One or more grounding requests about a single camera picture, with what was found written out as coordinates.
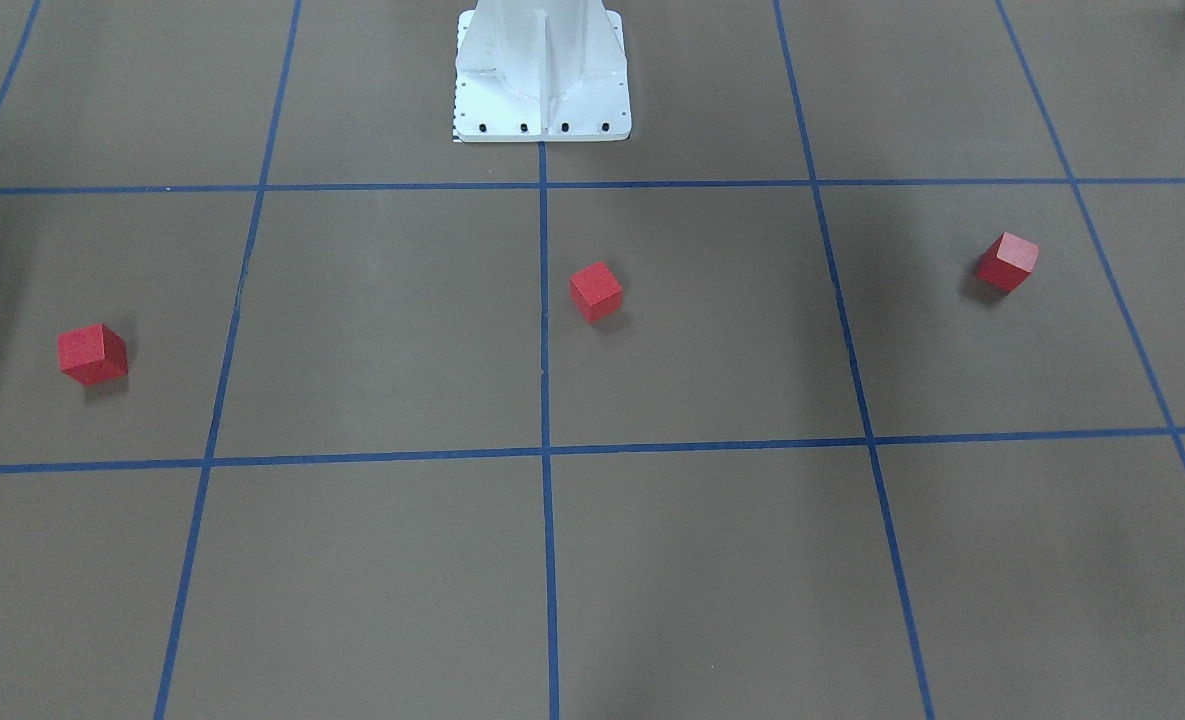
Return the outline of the red block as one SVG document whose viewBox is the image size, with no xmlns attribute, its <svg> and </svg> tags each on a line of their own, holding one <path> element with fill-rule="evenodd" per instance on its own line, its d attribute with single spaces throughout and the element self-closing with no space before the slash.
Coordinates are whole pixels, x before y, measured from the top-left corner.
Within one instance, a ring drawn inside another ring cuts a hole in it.
<svg viewBox="0 0 1185 720">
<path fill-rule="evenodd" d="M 60 373 L 81 386 L 117 381 L 129 374 L 129 347 L 108 324 L 85 324 L 57 338 Z"/>
<path fill-rule="evenodd" d="M 604 261 L 597 261 L 570 275 L 568 287 L 575 309 L 588 324 L 596 324 L 619 313 L 623 304 L 624 288 Z"/>
<path fill-rule="evenodd" d="M 1011 232 L 1000 233 L 976 261 L 975 274 L 1000 292 L 1013 292 L 1025 283 L 1040 258 L 1040 246 Z"/>
</svg>

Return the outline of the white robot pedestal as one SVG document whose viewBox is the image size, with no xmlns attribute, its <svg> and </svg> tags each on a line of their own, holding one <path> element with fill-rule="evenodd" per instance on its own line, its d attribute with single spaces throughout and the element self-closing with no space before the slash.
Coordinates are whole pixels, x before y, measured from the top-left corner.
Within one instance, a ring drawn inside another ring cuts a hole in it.
<svg viewBox="0 0 1185 720">
<path fill-rule="evenodd" d="M 457 17 L 455 72 L 457 142 L 632 135 L 623 18 L 601 1 L 478 1 Z"/>
</svg>

